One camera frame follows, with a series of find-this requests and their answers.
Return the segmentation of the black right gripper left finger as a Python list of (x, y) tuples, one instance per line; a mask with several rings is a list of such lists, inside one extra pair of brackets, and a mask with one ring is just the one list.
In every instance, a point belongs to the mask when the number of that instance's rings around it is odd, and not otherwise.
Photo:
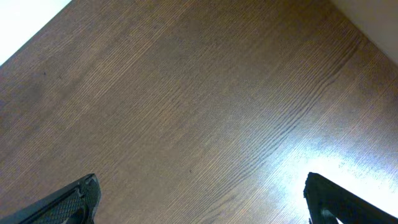
[(100, 183), (88, 174), (41, 200), (1, 219), (1, 224), (94, 224)]

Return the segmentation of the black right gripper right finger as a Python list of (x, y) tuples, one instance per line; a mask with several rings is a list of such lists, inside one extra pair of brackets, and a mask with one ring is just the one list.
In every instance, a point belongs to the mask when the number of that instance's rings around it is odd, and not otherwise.
[(317, 173), (308, 174), (303, 196), (311, 224), (397, 223), (396, 217)]

